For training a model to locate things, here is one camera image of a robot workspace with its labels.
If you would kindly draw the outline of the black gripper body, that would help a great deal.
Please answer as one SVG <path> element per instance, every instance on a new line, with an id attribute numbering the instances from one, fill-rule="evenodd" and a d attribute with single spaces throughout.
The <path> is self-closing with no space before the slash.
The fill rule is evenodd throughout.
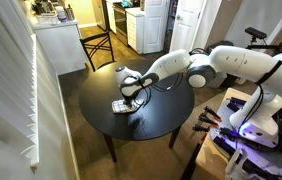
<path id="1" fill-rule="evenodd" d="M 132 106 L 132 103 L 135 101 L 135 96 L 128 97 L 128 96 L 123 96 L 124 98 L 124 104 L 127 105 L 128 107 Z"/>

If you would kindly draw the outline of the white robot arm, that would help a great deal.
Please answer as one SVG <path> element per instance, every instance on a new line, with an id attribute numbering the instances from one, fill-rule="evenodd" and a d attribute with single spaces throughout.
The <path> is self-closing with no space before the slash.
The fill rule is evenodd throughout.
<path id="1" fill-rule="evenodd" d="M 245 139 L 270 148 L 278 145 L 273 115 L 282 108 L 282 53 L 270 56 L 226 45 L 215 47 L 208 55 L 179 49 L 157 59 L 145 74 L 123 66 L 116 69 L 115 76 L 125 102 L 130 103 L 141 89 L 181 71 L 194 88 L 205 86 L 218 72 L 257 84 L 251 98 L 229 117 L 230 123 Z"/>

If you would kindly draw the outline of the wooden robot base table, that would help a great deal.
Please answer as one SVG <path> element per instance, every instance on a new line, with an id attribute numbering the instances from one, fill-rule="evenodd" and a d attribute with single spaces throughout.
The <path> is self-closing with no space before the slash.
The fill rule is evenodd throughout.
<path id="1" fill-rule="evenodd" d="M 215 132 L 213 129 L 207 133 L 204 140 L 196 146 L 181 180 L 225 180 L 229 155 L 213 142 Z M 261 153 L 250 148 L 246 148 L 246 151 L 248 158 L 262 169 L 277 175 L 282 168 L 282 154 L 279 152 Z"/>

